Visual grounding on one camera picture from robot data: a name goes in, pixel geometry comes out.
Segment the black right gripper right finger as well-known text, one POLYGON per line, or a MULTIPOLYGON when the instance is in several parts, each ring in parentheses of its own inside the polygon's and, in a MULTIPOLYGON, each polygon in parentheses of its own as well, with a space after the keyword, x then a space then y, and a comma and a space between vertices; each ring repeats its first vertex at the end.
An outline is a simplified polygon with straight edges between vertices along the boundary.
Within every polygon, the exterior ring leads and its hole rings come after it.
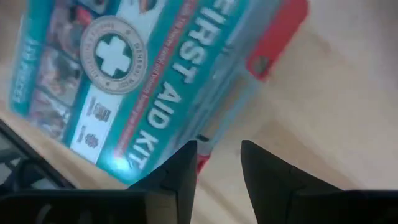
POLYGON ((341 189, 285 162, 252 141, 241 143, 244 182, 258 224, 326 224, 322 196, 341 189))

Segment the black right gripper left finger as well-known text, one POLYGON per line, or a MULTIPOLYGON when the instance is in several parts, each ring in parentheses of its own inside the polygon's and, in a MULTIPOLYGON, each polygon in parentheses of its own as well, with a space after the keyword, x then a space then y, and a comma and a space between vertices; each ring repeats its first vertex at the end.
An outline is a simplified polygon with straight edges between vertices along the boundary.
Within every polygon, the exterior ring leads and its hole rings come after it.
POLYGON ((136 193, 132 224, 190 224, 197 184, 197 142, 189 141, 128 188, 136 193))

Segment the teal first aid kit box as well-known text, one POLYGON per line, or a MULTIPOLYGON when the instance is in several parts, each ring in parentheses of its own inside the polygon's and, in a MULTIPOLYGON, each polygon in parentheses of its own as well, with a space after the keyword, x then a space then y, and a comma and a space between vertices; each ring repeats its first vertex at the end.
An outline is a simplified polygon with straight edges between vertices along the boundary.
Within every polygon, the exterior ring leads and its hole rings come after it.
POLYGON ((11 110, 132 185, 186 142, 199 165, 307 0, 25 0, 11 110))

